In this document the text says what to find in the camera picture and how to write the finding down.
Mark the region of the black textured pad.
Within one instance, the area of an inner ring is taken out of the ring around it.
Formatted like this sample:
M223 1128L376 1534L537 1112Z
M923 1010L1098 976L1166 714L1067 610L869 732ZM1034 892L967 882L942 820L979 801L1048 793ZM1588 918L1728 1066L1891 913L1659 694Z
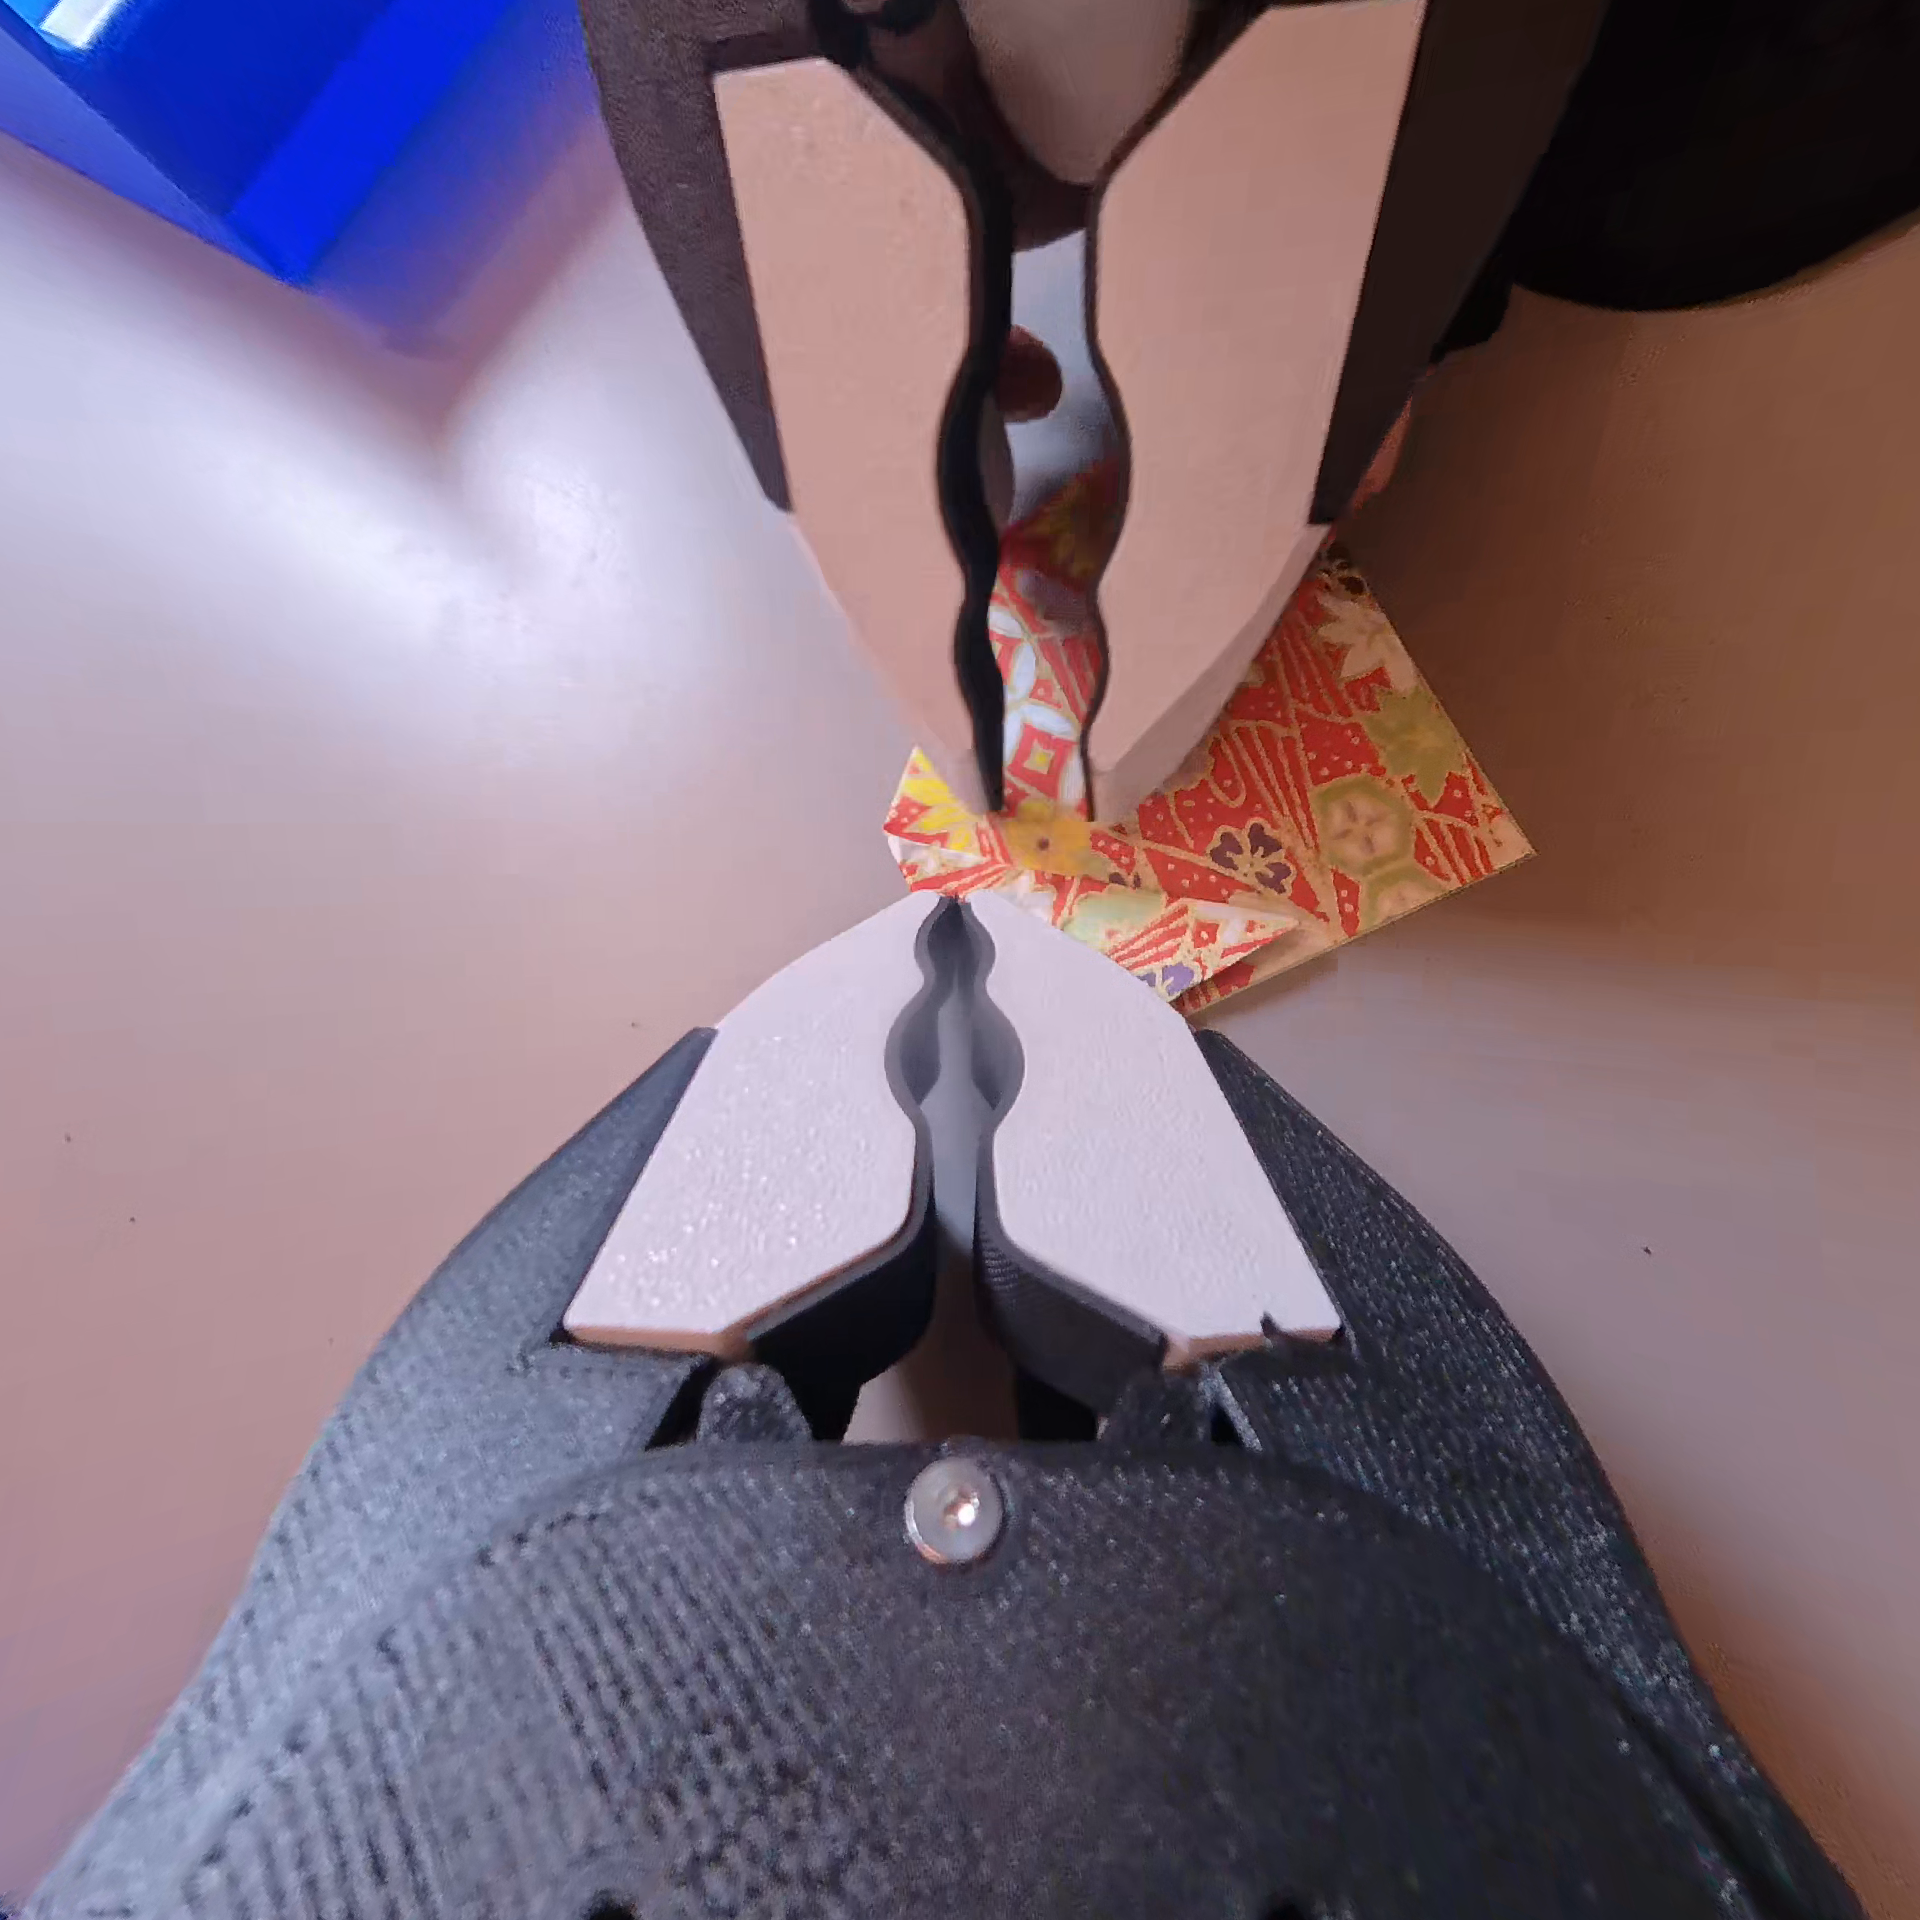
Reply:
M1616 0L1428 363L1508 291L1686 315L1773 291L1920 208L1914 0Z

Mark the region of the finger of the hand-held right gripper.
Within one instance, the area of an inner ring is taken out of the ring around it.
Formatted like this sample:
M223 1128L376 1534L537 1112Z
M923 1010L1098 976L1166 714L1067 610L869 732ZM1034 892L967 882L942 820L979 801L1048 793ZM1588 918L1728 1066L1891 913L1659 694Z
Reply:
M1308 507L1423 8L1262 8L1093 213L1093 345L1128 432L1098 575L1093 817L1213 732L1327 547Z
M901 74L717 74L757 354L802 527L854 634L954 801L997 808L979 458L1015 308L997 162Z

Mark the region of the green backed red floral paper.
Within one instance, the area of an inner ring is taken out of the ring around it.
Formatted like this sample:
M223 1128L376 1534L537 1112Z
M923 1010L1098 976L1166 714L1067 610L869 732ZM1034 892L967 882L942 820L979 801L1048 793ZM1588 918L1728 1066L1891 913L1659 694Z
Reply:
M1529 859L1363 570L1327 547L1213 740L1135 817L1093 820L1098 458L997 537L1007 817L972 817L914 754L888 849L914 892L1039 913L1204 1010Z

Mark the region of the blue plastic bin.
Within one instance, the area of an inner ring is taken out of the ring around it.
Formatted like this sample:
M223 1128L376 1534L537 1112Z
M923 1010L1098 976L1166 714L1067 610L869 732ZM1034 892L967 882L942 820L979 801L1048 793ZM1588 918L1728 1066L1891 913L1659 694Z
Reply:
M428 345L596 126L596 83L568 0L4 0L0 126Z

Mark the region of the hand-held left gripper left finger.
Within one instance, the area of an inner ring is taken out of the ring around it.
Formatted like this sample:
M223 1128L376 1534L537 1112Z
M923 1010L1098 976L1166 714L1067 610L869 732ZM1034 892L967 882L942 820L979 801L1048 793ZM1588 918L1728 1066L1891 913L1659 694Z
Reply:
M738 997L611 1215L568 1339L757 1357L817 1437L842 1437L867 1381L934 1317L929 1090L950 960L954 900L909 892Z

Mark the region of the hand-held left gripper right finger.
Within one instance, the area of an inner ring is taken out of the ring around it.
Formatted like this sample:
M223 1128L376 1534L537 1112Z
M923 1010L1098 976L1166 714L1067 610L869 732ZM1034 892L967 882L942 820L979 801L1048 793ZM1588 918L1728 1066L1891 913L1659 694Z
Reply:
M979 1305L1023 1381L1104 1427L1150 1372L1339 1339L1192 1018L1015 900L972 900Z

